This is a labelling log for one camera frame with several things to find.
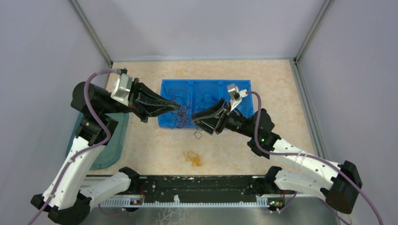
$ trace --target blue bin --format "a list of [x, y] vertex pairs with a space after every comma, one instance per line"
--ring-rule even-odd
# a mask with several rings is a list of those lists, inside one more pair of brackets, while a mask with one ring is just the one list
[[[124, 136], [126, 134], [127, 125], [129, 123], [128, 113], [109, 113], [108, 116], [117, 120], [119, 123], [112, 135], [111, 140], [105, 146], [104, 150], [98, 155], [94, 163], [91, 165], [90, 170], [101, 170], [115, 164], [122, 155]], [[75, 128], [73, 129], [72, 136], [70, 137], [68, 148], [65, 155], [68, 156], [70, 148], [72, 147], [73, 139], [75, 138], [75, 131], [83, 118], [83, 114], [79, 114]]]
[[[234, 83], [240, 90], [252, 90], [250, 80], [162, 80], [161, 96], [184, 105], [188, 119], [193, 113], [197, 113], [212, 107], [220, 98], [230, 101], [227, 86]], [[242, 99], [237, 107], [245, 117], [253, 115], [252, 96]], [[158, 117], [159, 127], [176, 128], [176, 120], [179, 117], [176, 111], [168, 112]], [[195, 128], [187, 123], [184, 128]]]

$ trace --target wooden table surface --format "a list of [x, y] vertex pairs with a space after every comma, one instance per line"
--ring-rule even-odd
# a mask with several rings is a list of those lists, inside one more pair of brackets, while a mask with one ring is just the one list
[[[262, 107], [275, 123], [274, 133], [291, 144], [314, 153], [288, 60], [208, 60], [115, 62], [114, 68], [127, 68], [128, 75], [140, 78], [160, 93], [162, 79], [248, 79], [261, 96]], [[115, 76], [109, 78], [111, 90]], [[254, 111], [257, 99], [253, 96]], [[159, 128], [157, 118], [148, 123], [130, 114], [122, 156], [113, 166], [90, 175], [109, 175], [128, 166], [141, 175], [250, 175], [265, 174], [278, 165], [250, 151], [250, 138], [224, 130], [219, 135], [202, 132], [197, 139], [192, 129]], [[191, 151], [201, 166], [186, 160]]]

